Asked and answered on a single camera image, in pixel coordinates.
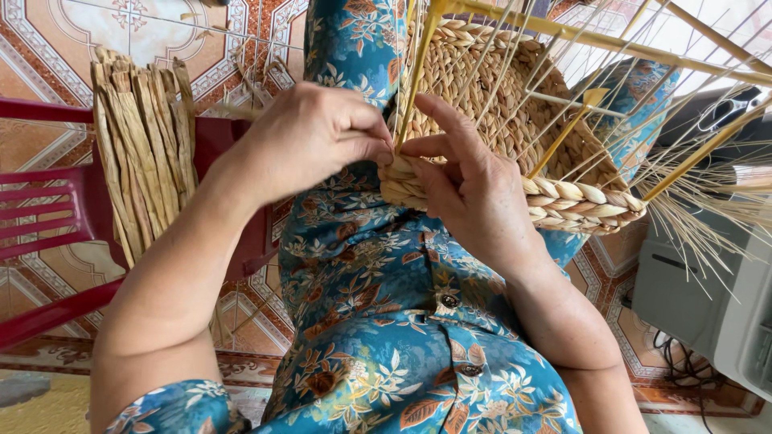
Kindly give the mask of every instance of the floral pattern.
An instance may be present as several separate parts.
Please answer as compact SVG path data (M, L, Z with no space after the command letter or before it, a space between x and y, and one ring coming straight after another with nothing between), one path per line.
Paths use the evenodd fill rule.
M386 110L403 3L312 1L306 77ZM565 384L521 336L502 279L440 220L385 203L377 170L352 164L293 203L279 264L296 335L260 426L222 385L188 380L139 398L108 432L581 432ZM558 259L585 240L542 233Z

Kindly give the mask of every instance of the tiled floor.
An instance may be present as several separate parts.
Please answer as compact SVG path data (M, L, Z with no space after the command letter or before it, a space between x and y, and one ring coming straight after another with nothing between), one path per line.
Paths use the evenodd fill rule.
M635 11L635 1L613 3L613 13L599 26L620 32ZM746 2L734 3L746 7ZM137 64L166 66L175 56L184 59L197 101L222 101L227 94L230 103L250 103L235 61L255 63L255 84L269 93L300 81L306 5L307 0L232 0L228 8L209 8L198 0L0 0L0 95L88 107L89 62L93 48L102 45L132 55ZM582 14L591 12L571 0L563 7L564 22L581 22ZM188 13L198 15L180 20ZM229 21L231 32L210 29L210 36L199 38L208 27ZM759 24L749 25L746 32ZM0 171L90 162L92 139L83 124L0 119ZM274 236L287 212L287 204L278 208ZM665 365L652 345L655 330L620 304L620 294L635 281L644 236L644 225L630 225L619 234L593 238L568 270L614 330L642 410L696 414L696 395L676 391L662 379ZM0 320L109 282L123 272L100 242L6 260L0 263ZM248 280L228 283L220 291L223 323L235 333L228 338L215 330L218 359L239 408L252 419L259 418L276 366L293 336L280 291L275 259ZM0 368L86 375L102 317L103 312L90 314L0 354ZM707 402L713 415L757 414L761 407L755 395L733 388L711 391Z

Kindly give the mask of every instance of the woman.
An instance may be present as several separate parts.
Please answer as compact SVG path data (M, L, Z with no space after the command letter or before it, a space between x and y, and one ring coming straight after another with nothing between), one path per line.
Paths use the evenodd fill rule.
M355 12L315 4L306 29L344 35ZM311 43L307 76L338 86L351 71L319 59L341 50L385 65L388 30L364 49ZM341 86L360 92L281 93L129 273L97 340L93 432L252 428L222 387L207 325L250 216L298 192L279 253L296 336L257 432L646 432L614 336L530 222L517 164L419 95L445 134L403 152L449 163L414 166L427 213L383 203L372 161L391 162L391 134L369 97L394 87L382 68L360 70L374 93L351 80ZM366 134L341 139L348 130Z

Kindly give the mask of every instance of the woven texture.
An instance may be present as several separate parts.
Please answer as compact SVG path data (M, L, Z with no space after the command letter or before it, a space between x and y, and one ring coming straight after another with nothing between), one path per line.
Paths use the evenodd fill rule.
M576 110L569 110L566 116L560 116L530 147L528 144L555 118L563 105L531 97L517 109L513 119L506 122L523 98L523 81L544 51L542 44L523 36L511 65L503 71L503 81L496 91L496 98L483 113L490 90L502 72L506 44L516 37L515 32L509 31L496 35L491 50L485 55L479 70L474 72L469 87L458 98L466 77L474 69L492 34L493 28L489 26L442 20L432 36L416 86L418 92L439 95L449 103L458 100L457 110L475 122L479 121L478 132L482 140L492 151L517 158L520 172L525 175L532 171ZM546 60L533 81L536 82L551 66L551 61ZM400 78L398 109L390 117L390 125L401 125L409 85L410 77L405 72ZM571 98L557 68L552 68L536 91ZM434 120L418 110L410 113L407 140L441 132ZM523 176L523 190L535 226L603 235L617 232L645 214L645 203L625 192L627 185L618 177L618 169L608 152L601 151L602 148L602 143L581 120L538 176L534 179ZM583 164L594 154L598 156L592 162ZM396 155L393 164L380 167L381 194L387 202L426 209L425 191L415 177L409 159ZM435 163L442 164L442 158L436 159ZM558 181L580 164L583 165L579 170L566 180ZM575 180L582 173L582 178Z

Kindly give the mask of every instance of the chair backrest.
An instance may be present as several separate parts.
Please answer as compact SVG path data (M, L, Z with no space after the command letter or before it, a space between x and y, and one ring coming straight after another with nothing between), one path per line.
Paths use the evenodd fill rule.
M72 215L58 219L27 223L0 229L0 259L37 252L43 249L66 246L74 242L84 242L95 239L93 231L85 219L83 211L83 173L84 166L57 168L35 172L14 172L0 174L0 185L22 184L29 182L46 182L62 180L63 185L37 188L3 189L0 192L0 202L24 202L35 198L69 196L69 200L50 202L41 205L29 205L0 209L0 220L17 219L32 215L42 215L50 212L71 211ZM17 243L18 236L46 231L50 229L74 228L66 234L37 239L31 242Z

